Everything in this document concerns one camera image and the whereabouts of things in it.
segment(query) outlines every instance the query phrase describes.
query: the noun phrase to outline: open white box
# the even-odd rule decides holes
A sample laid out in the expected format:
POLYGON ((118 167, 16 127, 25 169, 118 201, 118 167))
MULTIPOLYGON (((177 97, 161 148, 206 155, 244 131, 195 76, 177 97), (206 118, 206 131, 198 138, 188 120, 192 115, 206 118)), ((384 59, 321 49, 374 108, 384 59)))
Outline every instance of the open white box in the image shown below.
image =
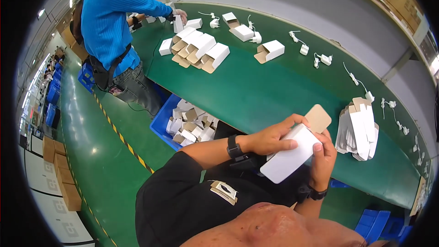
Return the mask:
POLYGON ((174 21, 174 33, 178 34, 179 32, 181 32, 182 30, 184 30, 183 28, 183 22, 181 21, 181 16, 177 15, 174 16, 175 17, 175 21, 174 21))
POLYGON ((177 43, 175 42, 177 40, 177 38, 176 38, 176 36, 174 36, 174 38, 173 38, 174 46, 172 46, 172 50, 175 50, 175 51, 179 52, 181 49, 183 49, 184 47, 188 46, 196 38, 198 38, 198 37, 203 35, 203 33, 195 30, 194 28, 187 28, 185 30, 190 30, 190 29, 193 29, 193 31, 190 34, 188 34, 185 37, 183 37, 177 43))
POLYGON ((174 42, 172 42, 172 38, 168 38, 163 40, 160 48, 158 49, 158 52, 160 52, 161 56, 170 55, 172 53, 172 45, 174 45, 174 42))
POLYGON ((188 27, 192 27, 194 29, 200 29, 202 25, 203 25, 203 20, 197 18, 197 19, 188 20, 186 22, 186 25, 184 25, 184 28, 186 29, 188 27))
POLYGON ((285 46, 279 41, 273 40, 258 46, 258 53, 255 58, 259 63, 264 64, 275 57, 282 55, 285 52, 285 46))
POLYGON ((202 69, 209 74, 213 73, 229 53, 230 50, 228 46, 217 43, 201 58, 201 63, 203 64, 202 69))
POLYGON ((229 32, 233 33, 243 42, 250 40, 255 35, 255 33, 244 24, 235 28, 231 28, 229 32))
POLYGON ((190 63, 197 63, 200 58, 206 54, 217 42, 215 38, 209 34, 203 34, 199 38, 195 39, 188 47, 185 48, 189 53, 187 59, 190 63))
POLYGON ((222 19, 230 27, 230 29, 236 28, 240 25, 238 18, 236 18, 236 16, 233 13, 223 14, 222 19))

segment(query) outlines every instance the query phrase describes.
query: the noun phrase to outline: box flap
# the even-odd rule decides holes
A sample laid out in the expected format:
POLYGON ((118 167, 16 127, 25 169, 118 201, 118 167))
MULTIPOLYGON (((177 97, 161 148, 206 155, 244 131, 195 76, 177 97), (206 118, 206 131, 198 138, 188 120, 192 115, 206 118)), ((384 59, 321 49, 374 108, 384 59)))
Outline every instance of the box flap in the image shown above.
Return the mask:
POLYGON ((327 112, 323 109, 320 104, 314 105, 310 111, 305 115, 305 118, 311 125, 311 131, 322 133, 329 124, 331 124, 332 119, 327 114, 327 112))

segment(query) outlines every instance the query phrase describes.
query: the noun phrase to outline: man's hand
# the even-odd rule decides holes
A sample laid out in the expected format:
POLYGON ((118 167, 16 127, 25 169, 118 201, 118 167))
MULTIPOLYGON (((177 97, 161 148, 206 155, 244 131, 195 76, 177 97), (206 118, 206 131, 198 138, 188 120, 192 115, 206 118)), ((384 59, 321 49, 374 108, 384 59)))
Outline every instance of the man's hand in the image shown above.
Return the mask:
POLYGON ((140 21, 142 21, 142 20, 145 19, 145 14, 144 14, 144 13, 138 14, 138 15, 136 15, 136 18, 137 18, 137 20, 139 20, 139 22, 140 22, 140 21))
POLYGON ((183 22, 183 25, 186 25, 186 23, 187 23, 187 14, 186 14, 186 12, 184 10, 180 10, 179 8, 177 8, 177 9, 175 9, 172 12, 172 14, 175 15, 175 16, 180 16, 181 22, 183 22))
POLYGON ((314 157, 311 164, 310 186, 316 191, 322 192, 327 189, 332 169, 334 168, 337 150, 332 144, 331 136, 327 129, 322 134, 314 133, 322 143, 313 146, 314 157))
POLYGON ((258 133, 248 135, 247 140, 244 140, 242 145, 240 144, 241 150, 244 153, 255 152, 259 155, 293 150, 298 146, 295 140, 280 139, 291 130, 295 123, 303 123, 306 127, 310 127, 305 117, 294 113, 281 123, 265 128, 258 133))

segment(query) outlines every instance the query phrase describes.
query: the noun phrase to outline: brown cardboard box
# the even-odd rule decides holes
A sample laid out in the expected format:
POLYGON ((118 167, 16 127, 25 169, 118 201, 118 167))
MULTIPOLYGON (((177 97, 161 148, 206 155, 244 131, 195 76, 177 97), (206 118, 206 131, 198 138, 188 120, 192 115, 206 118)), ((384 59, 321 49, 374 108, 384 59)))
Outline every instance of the brown cardboard box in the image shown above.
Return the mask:
POLYGON ((388 5, 392 6, 398 13, 396 16, 401 16, 407 24, 410 26, 411 30, 416 32, 424 12, 421 10, 420 5, 416 0, 384 0, 388 5))
POLYGON ((76 41, 70 48, 82 61, 84 61, 89 56, 87 50, 85 50, 83 46, 76 43, 76 41))
POLYGON ((73 181, 73 177, 72 174, 70 173, 69 169, 64 169, 64 168, 58 168, 57 172, 57 176, 56 178, 58 179, 58 184, 75 184, 75 182, 73 181))
POLYGON ((55 165, 55 174, 58 174, 58 168, 63 168, 67 170, 69 169, 69 164, 67 163, 67 157, 60 155, 58 153, 55 153, 54 165, 55 165))
POLYGON ((73 37, 73 34, 70 32, 70 27, 67 27, 62 33, 61 33, 62 39, 72 47, 74 43, 76 43, 76 39, 73 37))
POLYGON ((63 183, 60 184, 60 189, 67 209, 69 211, 80 211, 82 200, 75 185, 63 183))
POLYGON ((54 140, 48 138, 47 136, 43 137, 43 159, 47 162, 53 163, 55 156, 55 145, 54 140))
POLYGON ((54 140, 55 153, 65 156, 64 144, 54 140))

